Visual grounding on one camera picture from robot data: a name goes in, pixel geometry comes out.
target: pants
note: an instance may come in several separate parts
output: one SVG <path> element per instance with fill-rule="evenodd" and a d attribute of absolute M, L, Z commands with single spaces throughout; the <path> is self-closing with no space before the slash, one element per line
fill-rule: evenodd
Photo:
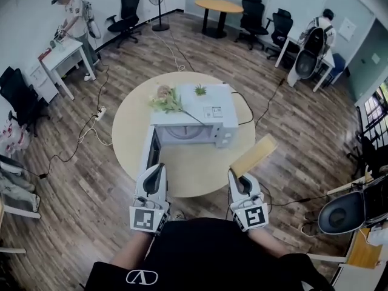
<path fill-rule="evenodd" d="M 35 204 L 35 194 L 32 194 L 35 186 L 22 177 L 13 173 L 0 170 L 0 193 L 17 201 L 28 201 L 32 206 Z"/>
<path fill-rule="evenodd" d="M 75 39 L 82 43 L 82 49 L 85 52 L 86 59 L 87 59 L 89 65 L 91 66 L 92 70 L 94 71 L 95 68 L 94 68 L 93 64 L 98 60 L 98 57 L 97 57 L 96 52 L 93 50 L 93 47 L 90 45 L 90 43 L 87 39 L 87 33 L 85 33 L 84 35 L 82 35 L 78 38 L 75 38 Z"/>

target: wooden block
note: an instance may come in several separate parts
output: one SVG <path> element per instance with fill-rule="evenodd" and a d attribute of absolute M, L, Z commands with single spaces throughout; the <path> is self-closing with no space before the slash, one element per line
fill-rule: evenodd
<path fill-rule="evenodd" d="M 230 168 L 235 172 L 237 178 L 239 178 L 275 151 L 277 146 L 278 143 L 274 137 L 270 134 L 266 134 L 266 136 L 260 139 L 260 141 L 251 149 L 233 162 L 233 164 L 230 165 Z"/>
<path fill-rule="evenodd" d="M 361 229 L 361 232 L 363 232 L 367 238 L 370 229 Z M 366 243 L 363 234 L 360 234 L 360 231 L 358 231 L 346 264 L 366 269 L 374 269 L 380 257 L 382 247 L 382 245 L 375 247 Z"/>

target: baseboard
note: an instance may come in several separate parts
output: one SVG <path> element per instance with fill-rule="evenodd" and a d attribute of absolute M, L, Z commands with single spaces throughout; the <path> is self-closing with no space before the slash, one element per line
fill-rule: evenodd
<path fill-rule="evenodd" d="M 169 12 L 167 12 L 167 13 L 162 14 L 162 17 L 165 16 L 165 15 L 169 15 L 169 14 L 175 13 L 175 12 L 184 13 L 184 10 L 182 10 L 181 8 L 176 8 L 175 10 L 172 10 L 172 11 L 169 11 Z M 151 18 L 151 19 L 148 19 L 148 20 L 146 20 L 146 21 L 144 21 L 144 22 L 141 22 L 140 24 L 136 25 L 136 26 L 134 27 L 134 29 L 139 28 L 139 27 L 142 27 L 142 26 L 146 25 L 149 21 L 153 21 L 153 20 L 155 20 L 155 19 L 157 19 L 157 18 L 159 18 L 159 16 L 155 16 L 154 18 Z M 96 50 L 95 50 L 96 53 L 98 53 L 99 51 L 101 51 L 105 46 L 107 46 L 107 45 L 109 45 L 109 44 L 111 44 L 111 43 L 116 42 L 116 41 L 118 40 L 119 37 L 120 37 L 120 35 L 115 36 L 113 39 L 111 39 L 111 40 L 105 42 L 103 45 L 100 45 L 98 48 L 96 48 Z"/>

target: red object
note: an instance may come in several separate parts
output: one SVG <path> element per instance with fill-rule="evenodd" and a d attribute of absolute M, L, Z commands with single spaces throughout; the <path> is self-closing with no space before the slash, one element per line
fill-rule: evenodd
<path fill-rule="evenodd" d="M 41 53 L 38 57 L 38 60 L 39 61 L 42 61 L 43 58 L 45 58 L 48 54 L 50 54 L 51 52 L 51 48 L 50 47 L 47 47 L 47 50 L 44 52 L 44 53 Z"/>

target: black t-shirt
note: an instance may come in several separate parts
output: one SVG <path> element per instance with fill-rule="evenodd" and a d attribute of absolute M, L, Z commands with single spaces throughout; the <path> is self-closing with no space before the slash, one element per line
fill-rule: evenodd
<path fill-rule="evenodd" d="M 301 280 L 317 290 L 331 290 L 307 255 L 275 258 L 235 222 L 199 218 L 168 222 L 136 270 L 95 263 L 85 289 L 303 290 Z"/>

